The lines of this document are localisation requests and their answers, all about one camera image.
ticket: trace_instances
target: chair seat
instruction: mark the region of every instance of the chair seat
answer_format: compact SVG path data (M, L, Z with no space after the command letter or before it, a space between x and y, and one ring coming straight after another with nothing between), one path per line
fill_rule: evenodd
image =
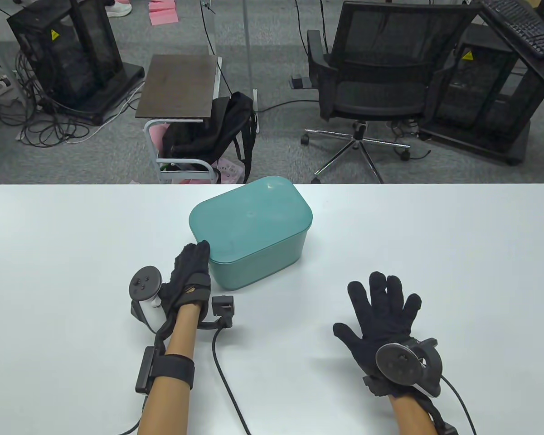
M411 116L425 109L427 87L421 83L341 82L334 111L355 116Z

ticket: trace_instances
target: box lid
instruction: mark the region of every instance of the box lid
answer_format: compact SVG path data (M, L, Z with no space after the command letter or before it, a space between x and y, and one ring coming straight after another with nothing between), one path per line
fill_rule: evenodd
M285 178L265 177L199 203L189 214L197 241L207 240L210 259L233 263L307 230L309 205Z

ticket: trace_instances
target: forearm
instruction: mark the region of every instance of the forearm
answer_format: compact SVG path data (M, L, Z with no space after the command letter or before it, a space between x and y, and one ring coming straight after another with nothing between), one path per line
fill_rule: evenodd
M195 332L199 320L199 306L179 308L173 334L166 354L193 358ZM189 414L189 385L172 377L158 377L147 398L139 435L185 435Z
M429 414L411 396L389 396L400 435L437 435Z

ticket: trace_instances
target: black backpack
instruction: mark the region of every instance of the black backpack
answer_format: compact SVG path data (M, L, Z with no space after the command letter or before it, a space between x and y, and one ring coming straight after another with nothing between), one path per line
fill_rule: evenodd
M242 133L243 158L236 139ZM256 112L252 100L241 92L221 97L212 103L212 114L206 122L175 122L169 125L163 137L164 158L197 158L209 165L218 161L234 142L239 161L245 167L243 182L252 168L252 150L256 141ZM205 170L193 165L195 170ZM218 183L221 174L218 172Z

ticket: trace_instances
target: tower case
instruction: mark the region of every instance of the tower case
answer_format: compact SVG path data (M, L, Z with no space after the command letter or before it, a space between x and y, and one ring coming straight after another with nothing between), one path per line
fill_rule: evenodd
M529 119L544 99L544 82L486 25L470 24L456 55L433 122L420 131L490 158L520 163Z
M38 0L8 23L42 90L69 115L102 124L144 77L142 67L122 62L100 0Z

